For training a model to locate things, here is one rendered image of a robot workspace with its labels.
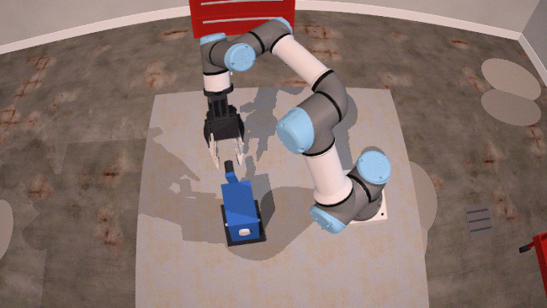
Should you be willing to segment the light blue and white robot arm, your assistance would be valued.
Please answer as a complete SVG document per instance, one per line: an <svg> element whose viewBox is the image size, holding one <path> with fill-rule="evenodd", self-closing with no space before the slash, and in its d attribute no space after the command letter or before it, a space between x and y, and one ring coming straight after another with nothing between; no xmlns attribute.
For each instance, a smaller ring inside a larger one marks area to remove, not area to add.
<svg viewBox="0 0 547 308"><path fill-rule="evenodd" d="M382 190L390 178L390 162L378 151L366 151L344 177L332 128L348 111L346 88L340 77L292 34L289 22L276 17L232 41L226 41L225 33L201 37L204 89L220 92L230 87L233 72L250 69L256 57L266 51L278 56L311 86L314 93L281 118L276 131L289 151L304 156L310 170L316 201L310 209L312 218L326 231L337 234L352 220L370 220L378 213Z"/></svg>

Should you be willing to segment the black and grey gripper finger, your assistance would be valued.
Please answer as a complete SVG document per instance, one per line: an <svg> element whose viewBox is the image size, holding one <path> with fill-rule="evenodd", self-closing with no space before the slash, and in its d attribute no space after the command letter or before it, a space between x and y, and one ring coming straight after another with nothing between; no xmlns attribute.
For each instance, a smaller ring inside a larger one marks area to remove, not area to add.
<svg viewBox="0 0 547 308"><path fill-rule="evenodd" d="M215 165L217 166L218 169L220 169L220 158L218 157L218 148L216 147L218 141L214 141L212 129L210 129L210 135L211 135L211 141L209 138L207 119L205 119L204 120L204 138L206 139L206 142L209 146L210 154L214 160ZM216 157L215 157L215 151L216 151Z"/></svg>
<svg viewBox="0 0 547 308"><path fill-rule="evenodd" d="M237 144L237 147L235 145L235 149L237 151L236 157L237 157L239 166L241 166L241 164L242 164L242 155L243 155L243 145L244 145L243 137L244 137L245 128L244 128L244 124L242 122L242 119L240 117L240 114L237 114L237 118L238 118L238 124L239 124L240 137L232 138L232 140L235 142L235 144ZM239 153L238 153L237 149L239 149ZM240 153L241 153L241 155L239 156Z"/></svg>

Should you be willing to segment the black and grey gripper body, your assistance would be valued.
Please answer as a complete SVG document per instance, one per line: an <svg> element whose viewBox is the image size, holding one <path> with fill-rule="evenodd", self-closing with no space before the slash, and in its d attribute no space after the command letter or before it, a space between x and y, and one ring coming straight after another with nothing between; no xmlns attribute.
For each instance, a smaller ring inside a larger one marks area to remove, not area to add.
<svg viewBox="0 0 547 308"><path fill-rule="evenodd" d="M221 140L240 137L236 107L233 107L233 104L229 105L227 101L227 94L231 93L232 91L233 91L233 83L231 83L230 87L223 89L223 91L220 91L217 93L206 91L204 89L204 96L206 97L212 96L211 97L212 107L213 107L213 104L215 107L214 113L213 113L213 108L207 111L207 125L208 123L210 125L210 127L208 126L210 141L211 141L210 129L212 129L213 131L214 141L221 141ZM220 96L221 94L222 96ZM218 101L214 101L214 100L218 100ZM229 106L229 109L228 109L228 106Z"/></svg>

